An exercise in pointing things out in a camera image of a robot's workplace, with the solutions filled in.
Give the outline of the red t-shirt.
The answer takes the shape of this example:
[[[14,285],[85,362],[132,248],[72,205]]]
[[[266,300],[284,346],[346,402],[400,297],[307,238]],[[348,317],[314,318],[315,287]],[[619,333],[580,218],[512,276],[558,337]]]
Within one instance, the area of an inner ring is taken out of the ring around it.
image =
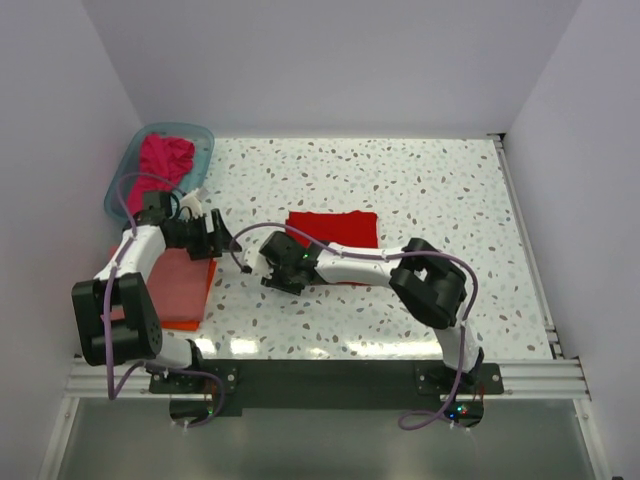
[[[290,212],[285,224],[322,243],[378,249],[378,216],[373,212]]]

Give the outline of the aluminium frame rail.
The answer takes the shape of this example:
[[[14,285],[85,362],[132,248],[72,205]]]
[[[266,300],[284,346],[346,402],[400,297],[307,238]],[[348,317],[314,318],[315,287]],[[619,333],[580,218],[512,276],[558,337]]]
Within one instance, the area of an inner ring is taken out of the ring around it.
[[[577,359],[503,360],[472,394],[487,396],[492,387],[502,389],[506,399],[520,400],[589,400],[581,362]],[[101,367],[91,367],[81,359],[73,363],[64,395],[72,398],[105,398],[106,376]]]

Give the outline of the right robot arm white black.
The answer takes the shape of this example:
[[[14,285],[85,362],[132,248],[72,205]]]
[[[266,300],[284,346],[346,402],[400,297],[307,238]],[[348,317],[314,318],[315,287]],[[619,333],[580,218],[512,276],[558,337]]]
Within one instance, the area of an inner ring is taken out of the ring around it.
[[[434,330],[446,367],[471,375],[483,359],[464,325],[467,274],[423,239],[391,249],[339,243],[299,243],[284,231],[270,234],[245,260],[269,288],[299,295],[309,286],[356,284],[392,290],[408,313]]]

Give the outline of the pink folded t-shirt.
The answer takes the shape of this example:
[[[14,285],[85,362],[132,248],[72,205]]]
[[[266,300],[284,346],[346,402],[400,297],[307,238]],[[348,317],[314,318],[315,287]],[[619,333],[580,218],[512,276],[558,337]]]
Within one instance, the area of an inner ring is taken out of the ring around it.
[[[166,250],[146,283],[163,329],[195,332],[205,316],[217,263],[191,260],[185,250]]]

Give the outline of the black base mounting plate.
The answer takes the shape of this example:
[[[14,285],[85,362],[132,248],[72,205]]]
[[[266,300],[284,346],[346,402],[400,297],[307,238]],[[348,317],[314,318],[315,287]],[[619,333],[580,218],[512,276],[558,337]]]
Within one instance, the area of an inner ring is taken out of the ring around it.
[[[456,383],[438,360],[204,360],[196,375],[156,373],[149,391],[169,397],[174,420],[239,417],[248,410],[437,411],[475,426],[487,397],[504,393],[500,368],[483,364]]]

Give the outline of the orange folded t-shirt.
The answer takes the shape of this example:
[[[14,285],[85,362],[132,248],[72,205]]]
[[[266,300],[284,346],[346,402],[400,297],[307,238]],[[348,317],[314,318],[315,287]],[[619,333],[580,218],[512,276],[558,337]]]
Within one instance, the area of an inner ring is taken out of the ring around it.
[[[178,252],[170,255],[162,284],[160,321],[163,328],[187,332],[199,328],[216,267],[213,259],[191,260],[187,254]]]

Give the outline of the magenta crumpled t-shirt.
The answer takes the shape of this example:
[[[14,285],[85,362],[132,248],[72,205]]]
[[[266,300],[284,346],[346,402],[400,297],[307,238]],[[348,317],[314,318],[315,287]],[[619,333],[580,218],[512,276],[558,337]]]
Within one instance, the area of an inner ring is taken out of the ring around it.
[[[127,198],[131,213],[143,209],[143,194],[170,191],[179,186],[194,166],[195,145],[180,137],[163,137],[153,133],[143,140],[139,151],[138,171]]]

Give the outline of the teal plastic bin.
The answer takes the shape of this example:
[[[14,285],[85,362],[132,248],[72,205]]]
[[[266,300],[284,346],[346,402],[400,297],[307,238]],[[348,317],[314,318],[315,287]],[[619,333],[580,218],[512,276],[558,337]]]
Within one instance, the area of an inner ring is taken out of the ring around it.
[[[127,215],[119,197],[128,200],[138,177],[140,150],[147,136],[157,134],[161,138],[177,137],[190,142],[194,146],[193,166],[179,182],[177,191],[188,192],[203,185],[214,150],[214,136],[203,126],[180,123],[160,122],[146,125],[132,138],[104,197],[106,213],[118,222],[126,222]]]

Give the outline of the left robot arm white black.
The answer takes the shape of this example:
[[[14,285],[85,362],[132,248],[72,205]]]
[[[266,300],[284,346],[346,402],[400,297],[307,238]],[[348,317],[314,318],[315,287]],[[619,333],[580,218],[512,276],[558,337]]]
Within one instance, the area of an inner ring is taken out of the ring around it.
[[[165,191],[145,193],[143,209],[125,225],[108,264],[71,291],[82,355],[89,365],[146,361],[186,369],[199,364],[194,342],[171,340],[163,332],[147,288],[156,262],[168,249],[205,260],[241,247],[232,243],[220,210],[203,212],[195,193],[181,199]]]

